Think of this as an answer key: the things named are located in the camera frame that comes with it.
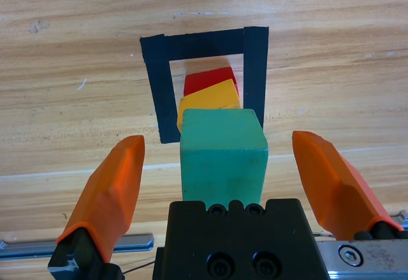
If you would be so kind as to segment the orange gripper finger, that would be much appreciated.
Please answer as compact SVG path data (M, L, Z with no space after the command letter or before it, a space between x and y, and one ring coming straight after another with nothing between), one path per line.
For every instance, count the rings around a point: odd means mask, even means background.
M405 231L333 144L309 131L294 131L293 152L317 222L338 240L404 239Z
M89 177L48 263L54 279L125 278L110 260L132 223L144 157L144 137L128 136Z

